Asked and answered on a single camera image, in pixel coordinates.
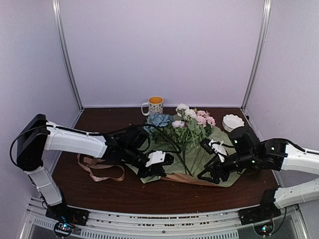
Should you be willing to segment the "green and tan wrapping paper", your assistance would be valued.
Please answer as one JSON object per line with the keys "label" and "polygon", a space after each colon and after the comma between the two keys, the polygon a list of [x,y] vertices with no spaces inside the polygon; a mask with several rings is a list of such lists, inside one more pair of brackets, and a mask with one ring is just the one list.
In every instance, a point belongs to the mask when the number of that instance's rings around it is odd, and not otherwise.
{"label": "green and tan wrapping paper", "polygon": [[[211,135],[208,136],[209,139],[213,139],[217,142],[223,142],[223,147],[225,148],[226,152],[230,155],[235,153],[234,148],[227,148],[226,145],[231,145],[231,141],[228,137],[228,135],[223,132],[220,128],[214,126],[212,128]],[[172,165],[166,165],[163,166],[163,169],[165,170],[166,177],[160,177],[160,176],[149,176],[146,178],[139,178],[144,184],[150,183],[157,180],[169,180],[169,181],[175,181],[175,182],[181,182],[181,183],[187,183],[187,184],[197,184],[197,185],[203,185],[203,186],[216,186],[216,187],[224,187],[228,188],[231,187],[239,178],[240,174],[238,174],[236,171],[230,173],[229,178],[226,182],[220,181],[219,184],[214,184],[208,181],[200,180],[197,178],[197,175],[204,170],[204,165],[212,159],[215,154],[209,155],[200,145],[199,141],[197,141],[198,144],[194,146],[192,140],[189,144],[187,144],[187,147],[185,149],[185,163],[189,171],[191,172],[191,175],[188,173],[188,171],[184,168],[183,163],[180,161],[182,157],[182,153],[179,155],[176,155],[173,153],[174,156],[174,162]],[[161,150],[161,151],[170,151],[173,150],[174,146],[171,145],[171,143],[168,141],[167,138],[162,137],[162,139],[156,139],[155,141],[151,138],[150,147],[147,150]]]}

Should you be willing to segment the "blue hydrangea fake flower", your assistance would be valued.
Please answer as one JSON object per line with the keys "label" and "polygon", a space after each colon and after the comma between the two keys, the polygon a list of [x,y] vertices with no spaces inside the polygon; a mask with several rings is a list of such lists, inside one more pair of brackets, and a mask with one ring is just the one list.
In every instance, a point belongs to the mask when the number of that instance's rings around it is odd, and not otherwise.
{"label": "blue hydrangea fake flower", "polygon": [[175,119],[168,114],[150,114],[143,129],[149,134],[148,147],[172,153],[184,166],[185,173],[192,176],[186,165],[186,148],[191,143],[191,133],[183,120]]}

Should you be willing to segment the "white fake flower bunch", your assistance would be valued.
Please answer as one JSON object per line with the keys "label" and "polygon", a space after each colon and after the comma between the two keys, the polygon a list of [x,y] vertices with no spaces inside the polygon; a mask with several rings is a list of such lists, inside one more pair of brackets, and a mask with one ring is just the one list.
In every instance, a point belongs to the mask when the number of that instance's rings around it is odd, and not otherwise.
{"label": "white fake flower bunch", "polygon": [[176,119],[171,125],[176,142],[184,147],[195,147],[201,134],[195,110],[186,104],[179,104],[175,111]]}

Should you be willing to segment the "white mug with orange inside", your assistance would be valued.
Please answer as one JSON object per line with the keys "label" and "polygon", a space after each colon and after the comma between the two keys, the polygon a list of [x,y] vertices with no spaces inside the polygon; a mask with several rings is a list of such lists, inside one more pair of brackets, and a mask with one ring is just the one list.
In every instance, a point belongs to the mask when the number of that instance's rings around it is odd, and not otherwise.
{"label": "white mug with orange inside", "polygon": [[148,99],[147,102],[142,103],[141,113],[144,116],[152,114],[163,113],[163,98],[160,96],[153,96]]}

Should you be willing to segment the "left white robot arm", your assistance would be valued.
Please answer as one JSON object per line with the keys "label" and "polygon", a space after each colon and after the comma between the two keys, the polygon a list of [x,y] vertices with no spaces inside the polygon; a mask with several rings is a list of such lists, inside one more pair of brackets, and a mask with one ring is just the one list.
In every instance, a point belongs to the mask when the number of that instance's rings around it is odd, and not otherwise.
{"label": "left white robot arm", "polygon": [[63,195],[47,171],[42,160],[45,150],[65,151],[105,160],[107,163],[130,164],[138,169],[138,176],[165,177],[164,166],[171,165],[174,156],[163,149],[141,149],[150,136],[143,126],[132,126],[115,133],[87,132],[57,125],[37,114],[13,141],[17,145],[14,163],[33,181],[53,214],[61,221],[72,216],[63,204]]}

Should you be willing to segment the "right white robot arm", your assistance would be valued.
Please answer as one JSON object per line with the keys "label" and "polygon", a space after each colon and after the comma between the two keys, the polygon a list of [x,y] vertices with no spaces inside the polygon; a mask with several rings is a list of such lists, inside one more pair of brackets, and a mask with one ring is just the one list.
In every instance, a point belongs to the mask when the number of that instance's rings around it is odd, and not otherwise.
{"label": "right white robot arm", "polygon": [[[290,140],[272,138],[249,146],[235,139],[232,144],[236,152],[228,155],[222,150],[225,147],[223,143],[208,138],[201,141],[201,147],[215,156],[204,165],[204,169],[197,176],[198,179],[219,184],[226,182],[231,173],[253,167],[262,170],[319,173],[319,152],[302,148]],[[283,209],[316,200],[318,197],[318,179],[289,188],[268,190],[264,192],[255,214],[259,219],[265,220],[275,208]]]}

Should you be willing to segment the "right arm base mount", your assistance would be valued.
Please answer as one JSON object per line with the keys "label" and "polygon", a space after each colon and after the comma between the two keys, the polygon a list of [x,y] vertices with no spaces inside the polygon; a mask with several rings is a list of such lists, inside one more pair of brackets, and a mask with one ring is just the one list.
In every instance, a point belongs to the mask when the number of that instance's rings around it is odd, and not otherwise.
{"label": "right arm base mount", "polygon": [[280,216],[281,210],[275,206],[275,193],[277,190],[266,190],[258,206],[240,209],[238,215],[241,225],[253,224]]}

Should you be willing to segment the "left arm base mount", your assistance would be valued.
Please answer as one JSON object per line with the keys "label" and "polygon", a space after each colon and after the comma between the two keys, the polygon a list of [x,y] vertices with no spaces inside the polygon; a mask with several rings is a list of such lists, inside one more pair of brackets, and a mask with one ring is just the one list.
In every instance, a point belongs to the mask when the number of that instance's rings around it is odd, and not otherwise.
{"label": "left arm base mount", "polygon": [[80,226],[85,226],[88,221],[89,211],[68,206],[64,197],[62,197],[62,202],[55,206],[49,205],[46,200],[44,200],[44,203],[47,208],[45,215],[48,218],[55,219],[62,223]]}

